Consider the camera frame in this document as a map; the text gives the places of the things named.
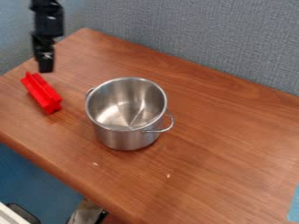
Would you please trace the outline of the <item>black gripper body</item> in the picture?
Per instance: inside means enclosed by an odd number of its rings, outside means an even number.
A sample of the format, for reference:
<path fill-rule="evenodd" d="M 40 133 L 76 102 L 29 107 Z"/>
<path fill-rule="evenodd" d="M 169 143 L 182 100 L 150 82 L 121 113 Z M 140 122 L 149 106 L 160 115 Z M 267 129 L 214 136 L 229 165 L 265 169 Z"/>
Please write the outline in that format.
<path fill-rule="evenodd" d="M 56 38 L 64 35 L 64 11 L 57 9 L 36 9 L 34 34 Z"/>

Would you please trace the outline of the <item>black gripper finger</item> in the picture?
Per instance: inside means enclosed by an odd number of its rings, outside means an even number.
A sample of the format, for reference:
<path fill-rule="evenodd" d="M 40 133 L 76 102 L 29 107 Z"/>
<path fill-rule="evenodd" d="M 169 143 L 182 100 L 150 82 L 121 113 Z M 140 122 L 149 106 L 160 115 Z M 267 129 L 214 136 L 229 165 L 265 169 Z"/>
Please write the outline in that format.
<path fill-rule="evenodd" d="M 50 38 L 40 38 L 37 62 L 41 73 L 50 73 L 53 71 L 53 61 L 54 61 L 53 40 Z"/>
<path fill-rule="evenodd" d="M 32 52 L 36 61 L 38 60 L 40 57 L 40 51 L 41 51 L 41 45 L 38 37 L 34 34 L 32 34 Z"/>

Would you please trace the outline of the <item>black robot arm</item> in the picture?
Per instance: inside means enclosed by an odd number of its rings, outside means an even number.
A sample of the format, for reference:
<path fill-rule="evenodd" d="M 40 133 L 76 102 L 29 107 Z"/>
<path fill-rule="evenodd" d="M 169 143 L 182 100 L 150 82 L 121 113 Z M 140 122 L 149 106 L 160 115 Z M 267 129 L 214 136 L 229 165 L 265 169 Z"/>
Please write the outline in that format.
<path fill-rule="evenodd" d="M 32 0 L 29 10 L 33 12 L 32 52 L 38 71 L 53 71 L 54 39 L 64 35 L 64 9 L 57 0 Z"/>

